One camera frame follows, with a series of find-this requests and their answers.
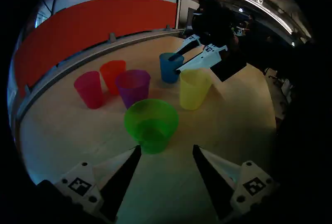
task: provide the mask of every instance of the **wooden tabletop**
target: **wooden tabletop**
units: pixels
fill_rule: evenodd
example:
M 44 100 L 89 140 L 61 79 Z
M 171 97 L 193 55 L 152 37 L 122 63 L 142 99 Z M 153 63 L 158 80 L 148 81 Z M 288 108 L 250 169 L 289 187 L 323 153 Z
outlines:
M 263 74 L 247 65 L 214 85 L 198 110 L 179 105 L 179 82 L 161 81 L 159 55 L 173 52 L 182 39 L 162 37 L 128 46 L 79 67 L 49 88 L 29 109 L 20 126 L 21 153 L 35 183 L 59 180 L 80 161 L 98 164 L 136 145 L 126 132 L 126 108 L 102 80 L 105 104 L 88 109 L 74 89 L 77 77 L 110 60 L 151 75 L 149 98 L 167 101 L 179 114 L 178 129 L 160 154 L 142 154 L 118 212 L 121 223 L 213 223 L 216 214 L 194 162 L 198 144 L 233 163 L 252 160 L 269 170 L 275 117 Z M 200 53 L 191 50 L 185 61 Z

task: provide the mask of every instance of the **orange wall panel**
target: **orange wall panel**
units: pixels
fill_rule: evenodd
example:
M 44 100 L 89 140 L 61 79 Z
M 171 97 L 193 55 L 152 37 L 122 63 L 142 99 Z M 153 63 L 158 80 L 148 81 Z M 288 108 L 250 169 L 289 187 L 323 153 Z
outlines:
M 14 58 L 20 95 L 60 61 L 108 35 L 175 27 L 176 3 L 164 0 L 92 0 L 66 8 L 39 25 Z

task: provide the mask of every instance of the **pink cup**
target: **pink cup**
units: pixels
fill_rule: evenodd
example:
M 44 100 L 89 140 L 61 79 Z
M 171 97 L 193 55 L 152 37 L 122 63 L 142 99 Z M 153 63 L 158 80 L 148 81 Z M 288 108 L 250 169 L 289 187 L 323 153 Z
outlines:
M 103 105 L 99 72 L 90 71 L 82 74 L 74 82 L 74 87 L 88 108 L 97 109 Z

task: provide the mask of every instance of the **orange cup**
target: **orange cup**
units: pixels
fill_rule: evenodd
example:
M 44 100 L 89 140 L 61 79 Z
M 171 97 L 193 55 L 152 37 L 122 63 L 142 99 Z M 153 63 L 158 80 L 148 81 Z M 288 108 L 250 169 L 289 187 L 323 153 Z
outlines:
M 125 61 L 109 61 L 102 65 L 99 69 L 105 84 L 113 95 L 118 95 L 119 90 L 115 84 L 115 78 L 122 72 L 126 71 Z

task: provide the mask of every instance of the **blue cup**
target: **blue cup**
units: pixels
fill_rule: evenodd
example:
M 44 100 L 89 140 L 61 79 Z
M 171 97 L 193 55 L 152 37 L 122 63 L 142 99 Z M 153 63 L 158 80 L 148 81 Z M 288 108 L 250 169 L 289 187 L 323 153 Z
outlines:
M 159 56 L 159 60 L 161 79 L 166 83 L 175 83 L 179 78 L 175 70 L 183 64 L 184 57 L 175 53 L 163 53 Z

